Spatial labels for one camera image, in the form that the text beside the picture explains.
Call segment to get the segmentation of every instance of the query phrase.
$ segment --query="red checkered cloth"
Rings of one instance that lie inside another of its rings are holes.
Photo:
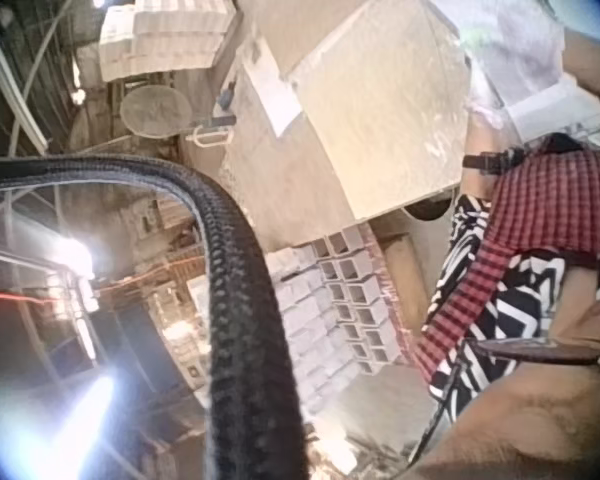
[[[498,179],[476,258],[416,346],[427,382],[480,316],[511,258],[545,248],[600,254],[600,152],[539,151]]]

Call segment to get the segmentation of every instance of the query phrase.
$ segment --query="stack of white blocks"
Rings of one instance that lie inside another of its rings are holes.
[[[363,374],[375,375],[400,355],[389,309],[358,227],[312,242],[337,323]]]
[[[231,0],[137,0],[110,7],[100,33],[102,79],[209,68],[235,13]]]
[[[266,256],[282,313],[302,413],[310,420],[360,373],[352,344],[316,264],[312,245]],[[208,282],[187,282],[198,311],[208,315]]]

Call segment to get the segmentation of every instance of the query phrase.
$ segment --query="skin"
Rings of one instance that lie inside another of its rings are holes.
[[[510,145],[502,131],[470,114],[467,154]],[[488,200],[495,180],[466,170],[460,191]],[[600,347],[596,282],[594,271],[567,271],[550,337]],[[402,479],[575,480],[592,478],[599,466],[600,366],[525,363],[482,392]]]

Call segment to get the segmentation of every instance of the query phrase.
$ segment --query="zebra print dress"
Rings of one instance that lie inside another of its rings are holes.
[[[489,221],[490,207],[490,202],[469,195],[458,198],[453,215],[450,250],[425,325],[475,260]],[[485,340],[546,335],[560,297],[564,273],[571,262],[568,255],[558,250],[533,250],[514,256],[497,291],[465,336]],[[597,298],[600,298],[600,259],[596,262],[596,268]],[[431,379],[429,391],[439,401],[458,353],[457,348],[449,351]],[[464,354],[471,366],[451,391],[447,413],[452,422],[482,390],[516,367],[514,361],[492,360],[476,355],[469,346],[464,347]]]

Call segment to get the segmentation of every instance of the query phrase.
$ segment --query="black tire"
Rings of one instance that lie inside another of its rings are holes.
[[[211,408],[206,477],[308,477],[302,419],[278,303],[256,237],[233,199],[180,165],[123,156],[0,159],[0,191],[119,183],[169,192],[202,227],[210,283]]]

